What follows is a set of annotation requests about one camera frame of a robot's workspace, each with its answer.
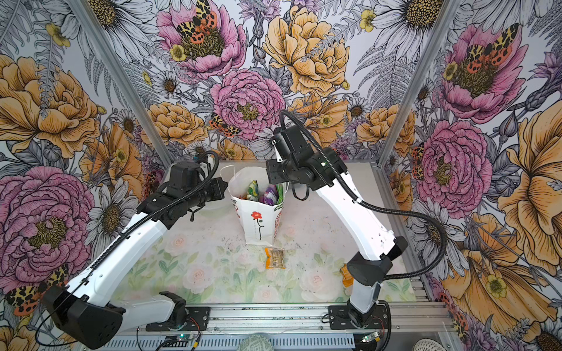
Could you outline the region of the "purple Foxs berries candy bag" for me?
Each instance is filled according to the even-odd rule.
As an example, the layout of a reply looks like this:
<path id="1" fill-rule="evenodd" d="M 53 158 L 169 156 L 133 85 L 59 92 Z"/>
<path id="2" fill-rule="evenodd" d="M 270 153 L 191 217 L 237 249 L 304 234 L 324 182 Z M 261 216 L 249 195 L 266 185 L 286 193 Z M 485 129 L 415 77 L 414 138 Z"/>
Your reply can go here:
<path id="1" fill-rule="evenodd" d="M 280 199 L 280 193 L 276 185 L 269 185 L 261 196 L 261 202 L 268 206 L 277 205 Z"/>

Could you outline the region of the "green Foxs candy bag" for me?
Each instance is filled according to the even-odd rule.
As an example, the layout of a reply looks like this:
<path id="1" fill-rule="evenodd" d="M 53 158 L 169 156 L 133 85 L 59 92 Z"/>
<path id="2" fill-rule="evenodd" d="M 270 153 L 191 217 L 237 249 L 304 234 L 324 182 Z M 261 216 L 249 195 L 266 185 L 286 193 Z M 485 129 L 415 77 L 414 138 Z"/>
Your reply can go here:
<path id="1" fill-rule="evenodd" d="M 259 197 L 260 194 L 259 194 L 258 182 L 256 180 L 252 180 L 247 187 L 245 199 L 253 202 L 259 202 Z"/>

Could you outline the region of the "green Lays chips bag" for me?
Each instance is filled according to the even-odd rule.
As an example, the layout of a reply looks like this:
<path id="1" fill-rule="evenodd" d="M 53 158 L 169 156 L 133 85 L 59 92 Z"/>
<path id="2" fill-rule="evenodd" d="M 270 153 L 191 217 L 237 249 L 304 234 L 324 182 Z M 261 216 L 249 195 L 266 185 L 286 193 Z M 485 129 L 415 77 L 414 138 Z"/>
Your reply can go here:
<path id="1" fill-rule="evenodd" d="M 285 195 L 284 184 L 277 184 L 276 190 L 277 190 L 277 202 L 276 202 L 276 204 L 280 205 L 284 201 L 284 195 Z"/>

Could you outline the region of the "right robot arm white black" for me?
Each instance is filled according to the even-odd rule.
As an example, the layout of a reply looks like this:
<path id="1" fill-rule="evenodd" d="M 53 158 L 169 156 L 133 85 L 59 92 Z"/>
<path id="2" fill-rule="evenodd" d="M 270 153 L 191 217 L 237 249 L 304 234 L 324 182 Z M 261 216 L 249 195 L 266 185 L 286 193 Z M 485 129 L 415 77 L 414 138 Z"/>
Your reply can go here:
<path id="1" fill-rule="evenodd" d="M 407 248 L 395 237 L 358 195 L 345 162 L 331 148 L 314 151 L 297 126 L 277 128 L 272 145 L 276 157 L 266 163 L 269 181 L 304 184 L 336 213 L 352 235 L 359 251 L 346 267 L 354 279 L 348 301 L 348 321 L 364 328 L 373 319 L 381 284 L 392 262 Z"/>

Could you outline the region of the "white floral paper bag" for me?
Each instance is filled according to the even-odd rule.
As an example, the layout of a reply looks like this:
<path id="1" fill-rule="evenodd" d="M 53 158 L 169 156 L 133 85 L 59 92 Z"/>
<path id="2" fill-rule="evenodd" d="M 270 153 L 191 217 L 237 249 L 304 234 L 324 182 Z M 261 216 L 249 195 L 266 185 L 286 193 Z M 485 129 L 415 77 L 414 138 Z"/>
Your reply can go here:
<path id="1" fill-rule="evenodd" d="M 220 171 L 220 175 L 228 183 L 228 196 L 234 205 L 234 210 L 244 231 L 246 244 L 272 247 L 280 226 L 284 202 L 275 206 L 268 206 L 261 202 L 261 196 L 266 188 L 269 185 L 276 185 L 269 183 L 266 168 L 227 165 Z M 258 182 L 259 202 L 245 199 L 247 187 L 252 180 Z M 288 184 L 281 184 L 284 184 L 285 201 Z"/>

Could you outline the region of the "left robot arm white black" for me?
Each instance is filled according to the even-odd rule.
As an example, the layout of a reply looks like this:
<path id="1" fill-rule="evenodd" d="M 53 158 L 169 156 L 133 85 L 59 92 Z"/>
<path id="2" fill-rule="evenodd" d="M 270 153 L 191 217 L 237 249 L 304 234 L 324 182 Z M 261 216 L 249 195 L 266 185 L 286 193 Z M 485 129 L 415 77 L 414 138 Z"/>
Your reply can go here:
<path id="1" fill-rule="evenodd" d="M 117 333 L 155 324 L 171 330 L 187 322 L 186 301 L 163 291 L 144 301 L 113 302 L 111 297 L 131 268 L 186 214 L 224 199 L 227 182 L 216 175 L 220 158 L 203 152 L 194 161 L 171 166 L 169 179 L 149 195 L 116 239 L 64 287 L 54 285 L 42 297 L 48 320 L 91 350 Z"/>

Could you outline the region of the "small tan snack packet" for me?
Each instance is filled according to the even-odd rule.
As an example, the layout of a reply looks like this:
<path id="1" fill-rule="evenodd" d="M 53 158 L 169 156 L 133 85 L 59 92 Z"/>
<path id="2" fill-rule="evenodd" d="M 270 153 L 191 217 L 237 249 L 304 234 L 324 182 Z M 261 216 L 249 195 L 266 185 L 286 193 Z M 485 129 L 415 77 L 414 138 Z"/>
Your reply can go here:
<path id="1" fill-rule="evenodd" d="M 285 251 L 275 248 L 265 248 L 266 269 L 285 269 Z"/>

